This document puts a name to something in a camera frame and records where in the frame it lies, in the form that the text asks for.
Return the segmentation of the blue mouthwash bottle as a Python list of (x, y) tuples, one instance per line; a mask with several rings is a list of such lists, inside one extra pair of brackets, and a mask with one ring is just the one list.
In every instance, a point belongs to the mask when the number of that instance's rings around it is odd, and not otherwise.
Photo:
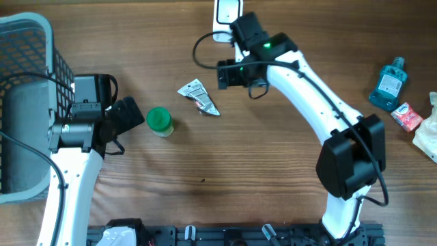
[(381, 69), (377, 85), (369, 95), (369, 101), (373, 105), (385, 111), (394, 111), (397, 108), (399, 94), (408, 78), (404, 64), (403, 57), (396, 57), (392, 64)]

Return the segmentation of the black red snack packet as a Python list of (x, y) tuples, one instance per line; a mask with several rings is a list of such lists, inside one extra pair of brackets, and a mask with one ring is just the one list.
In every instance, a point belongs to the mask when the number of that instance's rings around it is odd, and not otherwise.
[(178, 93), (192, 100), (200, 113), (213, 116), (221, 115), (199, 79), (187, 83), (178, 90)]

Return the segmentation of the beige bread bag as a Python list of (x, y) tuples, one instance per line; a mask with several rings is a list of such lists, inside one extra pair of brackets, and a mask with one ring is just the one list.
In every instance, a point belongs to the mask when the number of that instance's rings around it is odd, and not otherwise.
[(430, 92), (430, 104), (433, 107), (430, 117), (422, 121), (415, 132), (413, 144), (422, 150), (433, 162), (436, 162), (436, 92)]

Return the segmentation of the red tissue packet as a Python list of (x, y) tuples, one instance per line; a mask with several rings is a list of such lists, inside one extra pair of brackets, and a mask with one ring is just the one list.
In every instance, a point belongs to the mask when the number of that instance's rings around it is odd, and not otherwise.
[(391, 116), (407, 132), (413, 131), (423, 121), (423, 118), (407, 102), (392, 111)]

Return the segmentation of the green lid jar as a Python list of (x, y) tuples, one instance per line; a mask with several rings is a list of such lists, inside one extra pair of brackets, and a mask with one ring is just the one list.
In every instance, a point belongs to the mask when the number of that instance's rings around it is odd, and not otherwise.
[(171, 114), (164, 107), (155, 107), (147, 113), (147, 125), (159, 137), (168, 137), (174, 131)]

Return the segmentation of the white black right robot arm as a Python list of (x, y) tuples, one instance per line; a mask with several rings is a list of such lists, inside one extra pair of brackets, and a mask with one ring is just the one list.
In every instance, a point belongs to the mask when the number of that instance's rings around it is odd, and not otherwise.
[(389, 202), (384, 124), (363, 116), (338, 97), (316, 75), (303, 52), (285, 34), (269, 35), (255, 13), (228, 22), (234, 60), (218, 63), (221, 88), (270, 86), (278, 89), (306, 119), (322, 149), (315, 166), (327, 190), (322, 228), (332, 243), (344, 245), (359, 226), (363, 201)]

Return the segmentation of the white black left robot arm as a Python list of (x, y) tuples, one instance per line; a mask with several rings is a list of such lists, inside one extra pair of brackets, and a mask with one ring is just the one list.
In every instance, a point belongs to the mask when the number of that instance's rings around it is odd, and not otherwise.
[(67, 113), (49, 128), (48, 197), (39, 245), (85, 245), (94, 186), (106, 145), (144, 123), (135, 100), (117, 99), (118, 84), (110, 74), (74, 77), (74, 100)]

